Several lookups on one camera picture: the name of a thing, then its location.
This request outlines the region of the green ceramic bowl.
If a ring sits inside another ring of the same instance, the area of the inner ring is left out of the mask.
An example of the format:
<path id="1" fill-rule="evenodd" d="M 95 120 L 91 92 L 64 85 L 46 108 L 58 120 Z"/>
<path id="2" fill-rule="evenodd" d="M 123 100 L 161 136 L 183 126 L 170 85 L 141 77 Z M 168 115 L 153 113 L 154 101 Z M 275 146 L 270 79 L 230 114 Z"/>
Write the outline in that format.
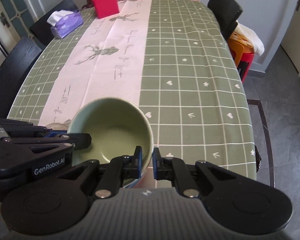
<path id="1" fill-rule="evenodd" d="M 142 147 L 141 173 L 151 161 L 154 139 L 147 117 L 133 103 L 119 98 L 101 98 L 82 107 L 71 120 L 68 133 L 88 133 L 91 144 L 75 150 L 72 164 L 90 159 L 107 164 L 122 155 L 133 155 Z"/>

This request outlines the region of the black chair left far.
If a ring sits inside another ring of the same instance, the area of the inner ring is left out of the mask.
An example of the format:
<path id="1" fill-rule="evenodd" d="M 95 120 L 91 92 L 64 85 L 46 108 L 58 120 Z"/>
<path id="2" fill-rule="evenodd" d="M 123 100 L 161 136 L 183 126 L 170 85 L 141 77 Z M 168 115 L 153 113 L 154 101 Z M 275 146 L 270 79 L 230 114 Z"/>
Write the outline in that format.
<path id="1" fill-rule="evenodd" d="M 71 14 L 78 12 L 79 9 L 73 0 L 62 0 L 30 26 L 30 32 L 44 46 L 47 46 L 54 38 L 51 28 L 55 27 L 57 22 L 66 15 L 66 12 L 63 13 L 60 11 L 69 11 Z"/>

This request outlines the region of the black chair right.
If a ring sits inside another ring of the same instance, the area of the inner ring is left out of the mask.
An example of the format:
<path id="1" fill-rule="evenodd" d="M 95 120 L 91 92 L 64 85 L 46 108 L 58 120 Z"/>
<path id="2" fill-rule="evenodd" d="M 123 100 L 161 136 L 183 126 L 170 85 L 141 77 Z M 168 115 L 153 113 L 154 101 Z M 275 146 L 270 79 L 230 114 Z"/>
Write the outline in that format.
<path id="1" fill-rule="evenodd" d="M 207 7 L 214 13 L 221 34 L 227 41 L 238 25 L 243 8 L 235 0 L 209 0 Z"/>

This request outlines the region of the blue steel bowl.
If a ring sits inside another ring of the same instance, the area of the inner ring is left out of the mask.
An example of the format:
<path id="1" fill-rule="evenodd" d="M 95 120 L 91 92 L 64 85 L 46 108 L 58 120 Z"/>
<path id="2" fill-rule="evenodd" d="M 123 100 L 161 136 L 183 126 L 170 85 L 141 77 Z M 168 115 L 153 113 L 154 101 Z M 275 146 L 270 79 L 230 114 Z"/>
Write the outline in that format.
<path id="1" fill-rule="evenodd" d="M 122 187 L 127 188 L 127 189 L 133 188 L 141 181 L 142 177 L 143 177 L 143 174 L 141 174 L 141 176 L 139 178 L 130 178 L 130 177 L 125 176 Z"/>

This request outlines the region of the red box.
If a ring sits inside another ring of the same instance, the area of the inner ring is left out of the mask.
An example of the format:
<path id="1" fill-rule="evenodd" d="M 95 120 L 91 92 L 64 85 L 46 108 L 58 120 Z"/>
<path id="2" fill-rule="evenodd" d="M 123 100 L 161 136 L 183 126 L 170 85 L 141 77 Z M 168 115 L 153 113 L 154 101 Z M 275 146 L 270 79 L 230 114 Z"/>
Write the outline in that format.
<path id="1" fill-rule="evenodd" d="M 97 18 L 105 18 L 120 12 L 117 0 L 92 0 Z"/>

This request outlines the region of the black chair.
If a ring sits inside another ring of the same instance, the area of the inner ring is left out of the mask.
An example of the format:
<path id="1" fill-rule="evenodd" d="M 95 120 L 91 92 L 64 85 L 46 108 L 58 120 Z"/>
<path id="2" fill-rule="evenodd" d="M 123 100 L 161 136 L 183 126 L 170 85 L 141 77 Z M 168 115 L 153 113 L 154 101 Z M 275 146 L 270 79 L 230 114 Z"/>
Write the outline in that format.
<path id="1" fill-rule="evenodd" d="M 209 0 L 207 7 L 214 13 L 221 34 L 227 41 L 238 25 L 243 8 L 235 0 Z"/>
<path id="2" fill-rule="evenodd" d="M 0 66 L 0 118 L 6 118 L 13 102 L 42 50 L 28 37 L 21 40 Z"/>
<path id="3" fill-rule="evenodd" d="M 78 12 L 79 9 L 73 0 L 62 0 L 30 26 L 30 32 L 44 46 L 47 46 L 54 38 L 51 28 L 55 27 L 57 22 L 66 15 L 66 12 L 63 13 L 60 11 L 69 11 L 71 14 Z"/>

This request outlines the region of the white cloth on stool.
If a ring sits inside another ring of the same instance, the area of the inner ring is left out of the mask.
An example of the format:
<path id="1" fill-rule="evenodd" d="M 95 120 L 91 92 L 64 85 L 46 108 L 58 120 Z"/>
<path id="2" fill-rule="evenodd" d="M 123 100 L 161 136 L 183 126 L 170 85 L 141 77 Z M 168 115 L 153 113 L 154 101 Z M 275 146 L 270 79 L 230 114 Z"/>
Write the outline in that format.
<path id="1" fill-rule="evenodd" d="M 241 37 L 243 37 L 245 40 L 247 40 L 253 46 L 255 54 L 262 56 L 262 54 L 264 53 L 264 44 L 252 29 L 240 24 L 237 21 L 237 27 L 235 28 L 235 32 Z"/>

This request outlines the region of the purple tissue pack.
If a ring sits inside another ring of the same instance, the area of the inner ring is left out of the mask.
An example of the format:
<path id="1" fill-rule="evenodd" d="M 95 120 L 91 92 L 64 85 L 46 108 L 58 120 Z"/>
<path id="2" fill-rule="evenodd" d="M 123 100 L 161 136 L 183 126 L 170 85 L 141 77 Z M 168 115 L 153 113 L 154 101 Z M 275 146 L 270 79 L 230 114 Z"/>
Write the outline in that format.
<path id="1" fill-rule="evenodd" d="M 46 22 L 54 38 L 63 39 L 83 24 L 83 18 L 79 11 L 60 10 L 54 11 Z"/>

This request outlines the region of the pink deer table runner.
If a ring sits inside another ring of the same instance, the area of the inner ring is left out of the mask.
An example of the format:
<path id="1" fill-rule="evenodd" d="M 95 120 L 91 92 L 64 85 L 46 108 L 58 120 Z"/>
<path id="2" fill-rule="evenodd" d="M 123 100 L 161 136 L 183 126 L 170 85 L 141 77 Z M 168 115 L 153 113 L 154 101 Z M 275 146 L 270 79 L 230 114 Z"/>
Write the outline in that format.
<path id="1" fill-rule="evenodd" d="M 119 98 L 139 108 L 151 0 L 129 0 L 120 12 L 94 18 L 53 84 L 42 126 L 71 120 L 86 104 Z"/>

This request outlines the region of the orange red stool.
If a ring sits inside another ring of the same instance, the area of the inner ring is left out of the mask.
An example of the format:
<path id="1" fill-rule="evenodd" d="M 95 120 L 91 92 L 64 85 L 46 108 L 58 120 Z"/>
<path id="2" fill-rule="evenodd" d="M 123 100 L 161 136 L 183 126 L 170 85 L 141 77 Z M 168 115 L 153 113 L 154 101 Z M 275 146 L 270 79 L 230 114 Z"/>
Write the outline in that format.
<path id="1" fill-rule="evenodd" d="M 242 42 L 239 42 L 239 40 L 233 38 L 229 38 L 227 43 L 241 81 L 243 82 L 247 77 L 250 66 L 253 62 L 254 50 L 251 45 L 243 44 Z"/>

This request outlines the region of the black chair left near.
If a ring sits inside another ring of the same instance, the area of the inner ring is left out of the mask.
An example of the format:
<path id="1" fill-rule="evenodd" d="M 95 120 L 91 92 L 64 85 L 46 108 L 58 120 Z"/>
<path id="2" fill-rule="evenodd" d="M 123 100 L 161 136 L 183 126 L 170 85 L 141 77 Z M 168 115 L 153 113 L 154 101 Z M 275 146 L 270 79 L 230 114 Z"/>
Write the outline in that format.
<path id="1" fill-rule="evenodd" d="M 0 66 L 0 118 L 6 118 L 13 102 L 42 50 L 28 37 L 21 40 Z"/>

